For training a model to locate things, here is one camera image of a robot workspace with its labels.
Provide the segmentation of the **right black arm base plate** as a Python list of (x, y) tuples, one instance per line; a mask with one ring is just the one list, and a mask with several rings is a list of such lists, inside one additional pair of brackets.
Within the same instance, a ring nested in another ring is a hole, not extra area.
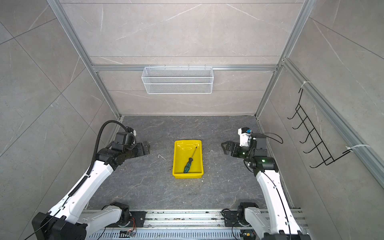
[(226, 227), (239, 227), (238, 212), (229, 209), (223, 209), (221, 215), (224, 218)]

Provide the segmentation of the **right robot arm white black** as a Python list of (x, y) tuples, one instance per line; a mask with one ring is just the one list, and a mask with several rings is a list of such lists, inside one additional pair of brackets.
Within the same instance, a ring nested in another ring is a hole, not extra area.
[(296, 222), (284, 194), (276, 160), (268, 155), (267, 133), (253, 133), (248, 128), (239, 130), (238, 143), (226, 141), (221, 144), (224, 154), (242, 159), (246, 168), (256, 177), (261, 186), (269, 219), (258, 207), (241, 203), (238, 207), (238, 223), (250, 225), (261, 240), (309, 240)]

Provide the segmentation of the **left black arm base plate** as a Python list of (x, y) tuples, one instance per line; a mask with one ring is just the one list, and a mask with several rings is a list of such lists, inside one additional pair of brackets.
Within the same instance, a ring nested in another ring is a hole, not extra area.
[(134, 225), (136, 228), (142, 228), (146, 219), (147, 212), (145, 211), (125, 211), (122, 213), (121, 219), (117, 225), (121, 228), (132, 228)]

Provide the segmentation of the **green black handled screwdriver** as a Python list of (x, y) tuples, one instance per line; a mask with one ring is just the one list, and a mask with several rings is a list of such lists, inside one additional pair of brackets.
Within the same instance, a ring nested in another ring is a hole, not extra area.
[(191, 166), (192, 166), (192, 162), (193, 162), (193, 160), (194, 160), (195, 153), (196, 153), (196, 151), (197, 151), (197, 148), (198, 148), (198, 147), (195, 147), (195, 150), (194, 150), (192, 156), (189, 158), (187, 164), (185, 165), (185, 167), (184, 167), (184, 171), (183, 171), (184, 174), (189, 173), (189, 171), (190, 171), (190, 169), (191, 169)]

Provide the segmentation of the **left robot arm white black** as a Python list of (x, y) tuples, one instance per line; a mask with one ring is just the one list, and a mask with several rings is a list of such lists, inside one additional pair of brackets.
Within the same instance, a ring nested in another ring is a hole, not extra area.
[(113, 202), (95, 214), (82, 215), (87, 203), (101, 184), (128, 159), (150, 153), (148, 142), (138, 143), (136, 131), (125, 128), (114, 141), (99, 149), (95, 144), (91, 164), (74, 187), (47, 213), (38, 213), (32, 220), (33, 236), (38, 240), (85, 240), (90, 235), (109, 226), (134, 225), (130, 207)]

